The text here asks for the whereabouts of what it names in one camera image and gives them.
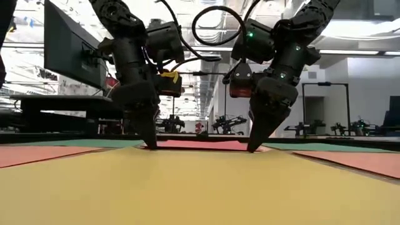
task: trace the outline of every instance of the orange paper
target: orange paper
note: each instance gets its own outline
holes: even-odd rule
[[[293,151],[303,156],[325,159],[345,166],[400,179],[400,154],[362,152]]]
[[[98,147],[0,146],[0,168],[88,153]]]

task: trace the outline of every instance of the yellow sheet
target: yellow sheet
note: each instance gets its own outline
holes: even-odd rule
[[[0,169],[1,225],[400,224],[400,186],[269,151],[122,149]]]

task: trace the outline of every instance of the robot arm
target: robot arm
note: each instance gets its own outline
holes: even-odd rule
[[[163,70],[165,60],[173,59],[177,63],[184,60],[178,29],[171,22],[146,29],[122,0],[89,1],[114,38],[105,38],[98,46],[102,53],[112,54],[116,77],[121,83],[111,98],[123,108],[125,118],[132,122],[147,146],[156,149],[159,96],[178,98],[181,95],[182,78],[178,73]],[[157,61],[160,74],[148,57]]]
[[[262,73],[252,73],[248,64],[242,62],[230,75],[230,95],[250,98],[253,126],[248,151],[253,153],[290,115],[290,107],[298,98],[296,86],[303,67],[321,57],[307,45],[328,25],[339,2],[311,0],[293,18],[278,21],[273,29],[247,20],[246,43],[239,36],[231,57],[260,64],[273,59]]]

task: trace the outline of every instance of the computer monitor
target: computer monitor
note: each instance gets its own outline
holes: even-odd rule
[[[88,55],[99,41],[50,0],[44,3],[44,68],[98,89],[106,88],[103,59]]]

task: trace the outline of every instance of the red paper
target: red paper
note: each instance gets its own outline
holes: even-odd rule
[[[303,156],[325,159],[345,166],[400,179],[400,154],[361,152],[293,151]]]
[[[159,147],[179,149],[210,149],[210,150],[232,150],[246,151],[247,145],[239,141],[203,142],[203,141],[159,141]]]
[[[0,146],[0,168],[88,153],[98,147]]]

